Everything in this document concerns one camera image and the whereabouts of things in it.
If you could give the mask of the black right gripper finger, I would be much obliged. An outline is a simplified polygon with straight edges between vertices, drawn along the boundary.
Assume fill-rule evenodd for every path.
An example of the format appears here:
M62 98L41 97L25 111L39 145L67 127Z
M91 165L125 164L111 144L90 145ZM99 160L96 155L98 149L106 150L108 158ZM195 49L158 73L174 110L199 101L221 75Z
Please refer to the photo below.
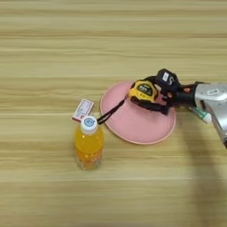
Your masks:
M169 110L169 106L163 106L161 104L157 104L157 103L152 103L148 100L145 99L138 99L137 97L132 97L130 99L130 101L144 109L147 109L149 111L155 111L155 112L160 112L164 115L168 114L168 110Z
M156 75L155 76L148 76L145 79L143 79L143 81L148 81L151 83L156 83Z

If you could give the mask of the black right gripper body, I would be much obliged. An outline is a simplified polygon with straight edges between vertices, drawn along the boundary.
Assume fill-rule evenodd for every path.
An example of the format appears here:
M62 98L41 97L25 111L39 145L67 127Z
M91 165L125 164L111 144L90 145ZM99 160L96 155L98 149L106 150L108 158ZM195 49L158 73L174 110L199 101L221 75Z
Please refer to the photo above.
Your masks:
M162 89L163 100L173 107L195 107L195 90L198 84L179 85L175 90Z

